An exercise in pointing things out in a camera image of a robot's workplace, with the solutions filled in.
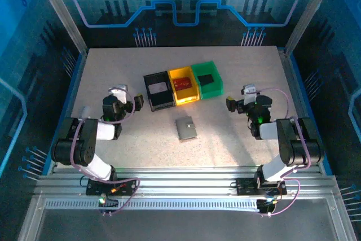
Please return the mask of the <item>grey card holder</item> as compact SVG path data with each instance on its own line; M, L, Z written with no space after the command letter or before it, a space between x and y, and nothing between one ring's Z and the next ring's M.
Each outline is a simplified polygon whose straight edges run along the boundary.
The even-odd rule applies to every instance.
M195 124L191 116L176 119L175 125L177 127L178 138L180 141L187 141L197 137Z

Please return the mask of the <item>white card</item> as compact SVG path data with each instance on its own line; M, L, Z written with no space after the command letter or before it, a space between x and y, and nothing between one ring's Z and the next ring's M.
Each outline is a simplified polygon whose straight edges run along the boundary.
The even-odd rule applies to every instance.
M155 84L148 85L149 93L150 94L157 94L164 91L168 91L168 86L166 82L158 82Z

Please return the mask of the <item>black card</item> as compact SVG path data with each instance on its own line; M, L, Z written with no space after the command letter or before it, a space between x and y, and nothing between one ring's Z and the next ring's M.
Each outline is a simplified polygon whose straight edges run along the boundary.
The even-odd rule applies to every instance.
M198 76L197 79L198 79L200 86L205 86L208 84L212 84L214 82L214 78L213 78L212 74Z

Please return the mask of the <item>green plastic bin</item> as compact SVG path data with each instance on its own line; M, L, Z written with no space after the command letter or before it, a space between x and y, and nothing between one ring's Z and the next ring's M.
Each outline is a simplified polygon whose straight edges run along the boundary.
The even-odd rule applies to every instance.
M209 99L223 95L223 80L218 72L218 69L213 61L203 62L191 65L191 69L195 79L199 85L198 76L212 74L214 82L205 86L199 85L200 99Z

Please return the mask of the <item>black plastic bin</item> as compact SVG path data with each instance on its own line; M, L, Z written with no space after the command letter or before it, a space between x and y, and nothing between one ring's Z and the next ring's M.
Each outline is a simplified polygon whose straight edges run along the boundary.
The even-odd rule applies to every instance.
M152 112L175 106L173 89L171 87L170 78L167 71L145 75L143 76L143 78L146 86L149 105ZM149 93L148 85L163 81L166 82L168 86L168 91L164 91L157 94Z

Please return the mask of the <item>blue table side strip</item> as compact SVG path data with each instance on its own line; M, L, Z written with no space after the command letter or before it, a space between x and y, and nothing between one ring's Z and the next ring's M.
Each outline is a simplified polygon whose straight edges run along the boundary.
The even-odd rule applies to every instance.
M71 82L70 82L70 85L68 88L67 96L65 97L63 109L61 111L59 121L58 121L56 130L55 130L55 133L54 133L54 137L53 137L50 147L49 147L49 152L48 152L47 159L45 161L45 165L43 167L42 176L46 176L49 173L52 173L52 169L54 168L54 162L51 159L51 150L55 146L55 143L57 141L57 138L58 138L58 135L60 132L60 128L61 128L61 125L62 125L64 119L66 117L70 117L72 114L72 110L74 107L74 101L76 99L76 95L77 95L78 88L80 85L85 62L86 62L86 57L79 54L78 59L76 61L76 66L75 66L75 69L73 72L73 76L72 76L72 79L71 79Z
M300 87L303 103L305 105L308 117L312 119L312 121L313 121L313 123L314 123L314 125L316 127L316 132L317 132L318 136L321 137L321 135L319 133L318 126L317 126L316 121L315 121L315 117L314 117L312 108L311 108L310 100L309 100L309 98L307 96L306 89L305 89L305 86L304 86L304 83L303 83L303 79L301 77L300 70L298 68L298 65L297 65L297 62L296 62L296 59L295 59L293 53L291 53L289 58L290 58L290 63L292 65L293 72L296 75L297 82L298 82L298 85ZM324 175L327 175L327 176L332 176L333 175L330 164L329 164L329 161L328 161L328 158L327 158L327 154L324 155L324 159L323 159L321 168L323 170Z

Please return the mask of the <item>yellow plastic bin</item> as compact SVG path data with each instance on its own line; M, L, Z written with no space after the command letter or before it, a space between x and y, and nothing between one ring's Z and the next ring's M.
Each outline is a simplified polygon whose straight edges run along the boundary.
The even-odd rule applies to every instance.
M168 71L168 75L170 78L171 87L173 89L173 94L175 98L175 102L177 106L196 102L200 100L200 90L199 85L195 79L193 71L190 66L172 69ZM192 82L192 87L189 89L184 89L181 91L175 91L173 85L173 79L175 78L182 78L182 77L189 77Z

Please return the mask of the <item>red circuit board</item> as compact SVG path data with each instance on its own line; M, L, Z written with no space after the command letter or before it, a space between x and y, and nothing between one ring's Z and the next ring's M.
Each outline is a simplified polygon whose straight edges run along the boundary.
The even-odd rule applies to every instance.
M192 82L189 77L175 78L173 79L173 85L175 91L181 91L192 87Z

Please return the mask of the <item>black controller box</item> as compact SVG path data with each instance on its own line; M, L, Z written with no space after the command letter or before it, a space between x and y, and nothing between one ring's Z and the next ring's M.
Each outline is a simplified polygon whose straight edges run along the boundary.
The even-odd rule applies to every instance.
M266 199L257 199L256 205L260 214L269 214L272 213L276 208L277 201L266 200Z
M116 199L109 198L106 194L101 194L98 202L99 212L105 216L111 215L115 210L111 209L113 207L118 207L119 201Z

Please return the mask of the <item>aluminium side rail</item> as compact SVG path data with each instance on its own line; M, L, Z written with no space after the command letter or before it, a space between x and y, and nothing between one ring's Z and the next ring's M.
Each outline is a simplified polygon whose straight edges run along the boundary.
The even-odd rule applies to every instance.
M295 106L295 109L297 112L297 116L298 117L308 117L305 105L303 103L302 94L301 94L300 87L297 82L296 75L293 72L292 65L290 63L290 58L285 56L284 49L285 49L284 47L277 48L279 56L280 56L280 60L283 65L284 73L287 78L288 86L289 86L289 89L290 89L290 92L292 95L292 99L293 99L294 106Z

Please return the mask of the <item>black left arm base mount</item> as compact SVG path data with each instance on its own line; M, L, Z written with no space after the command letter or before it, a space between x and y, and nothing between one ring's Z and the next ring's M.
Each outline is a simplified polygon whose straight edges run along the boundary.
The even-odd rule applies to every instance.
M128 181L123 183L105 183L89 179L86 186L88 196L132 196L137 188L138 181Z

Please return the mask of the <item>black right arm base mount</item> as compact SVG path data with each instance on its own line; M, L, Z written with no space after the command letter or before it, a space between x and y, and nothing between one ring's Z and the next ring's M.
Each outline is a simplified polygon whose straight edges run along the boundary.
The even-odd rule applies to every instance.
M237 194L251 196L284 196L287 188L284 181L268 182L259 178L237 178L235 182Z

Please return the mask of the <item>aluminium rail frame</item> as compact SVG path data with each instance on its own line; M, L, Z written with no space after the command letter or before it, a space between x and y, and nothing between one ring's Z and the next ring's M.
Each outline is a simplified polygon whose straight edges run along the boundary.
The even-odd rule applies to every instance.
M254 166L228 168L123 168L122 178L138 177L140 186L133 199L253 199L239 196L231 184L237 178L252 178ZM17 241L35 241L47 199L96 199L80 186L82 174L70 168L56 168L37 178L33 196ZM337 181L326 176L318 166L292 173L285 178L287 195L283 200L323 199L338 240L356 241L349 215L342 201Z

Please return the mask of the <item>aluminium frame post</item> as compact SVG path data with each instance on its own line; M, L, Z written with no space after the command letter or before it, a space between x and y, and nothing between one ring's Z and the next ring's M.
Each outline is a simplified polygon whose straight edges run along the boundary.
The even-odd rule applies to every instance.
M63 0L49 0L79 53L87 57L88 48Z
M309 0L306 8L304 9L299 21L297 22L290 38L285 46L284 55L286 58L290 57L291 53L296 48L306 28L310 24L313 16L319 9L323 0Z

